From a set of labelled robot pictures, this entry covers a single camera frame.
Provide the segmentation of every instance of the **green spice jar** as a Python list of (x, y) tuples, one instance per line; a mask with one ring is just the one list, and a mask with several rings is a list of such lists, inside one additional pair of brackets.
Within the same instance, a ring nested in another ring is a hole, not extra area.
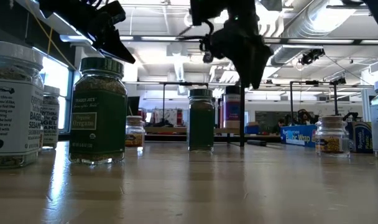
[(73, 91), (69, 159), (104, 164), (124, 159), (127, 90), (123, 65), (110, 58), (81, 61), (83, 74)]
[(189, 92), (189, 151), (212, 151), (214, 148), (215, 108), (213, 91), (194, 89)]

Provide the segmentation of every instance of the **cardboard box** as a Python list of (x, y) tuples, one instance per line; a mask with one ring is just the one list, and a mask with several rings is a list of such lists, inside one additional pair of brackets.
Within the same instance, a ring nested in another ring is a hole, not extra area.
[(346, 126), (351, 141), (351, 152), (373, 153), (371, 122), (349, 122)]

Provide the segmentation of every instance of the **blue box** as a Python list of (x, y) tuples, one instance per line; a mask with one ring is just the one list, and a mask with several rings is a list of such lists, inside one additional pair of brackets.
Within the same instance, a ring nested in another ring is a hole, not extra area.
[(246, 126), (244, 132), (246, 134), (259, 134), (259, 126)]
[(283, 144), (315, 147), (316, 125), (284, 126), (280, 128), (280, 140)]
[(371, 122), (349, 122), (346, 126), (351, 152), (373, 153)]

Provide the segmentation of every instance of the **green lid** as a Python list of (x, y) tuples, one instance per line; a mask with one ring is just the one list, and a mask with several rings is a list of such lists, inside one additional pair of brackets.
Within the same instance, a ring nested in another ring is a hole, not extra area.
[(192, 89), (189, 91), (189, 98), (193, 97), (213, 97), (213, 91), (209, 89)]
[(81, 60), (80, 71), (82, 73), (90, 71), (101, 71), (105, 73), (113, 73), (123, 77), (123, 68), (122, 63), (117, 62), (111, 58), (101, 58), (101, 57), (87, 57)]

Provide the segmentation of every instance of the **desk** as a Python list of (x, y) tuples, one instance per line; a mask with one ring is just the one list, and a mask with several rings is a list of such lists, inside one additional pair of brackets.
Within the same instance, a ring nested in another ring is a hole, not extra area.
[(314, 150), (147, 143), (125, 164), (70, 164), (68, 145), (0, 170), (0, 223), (378, 223), (378, 161)]

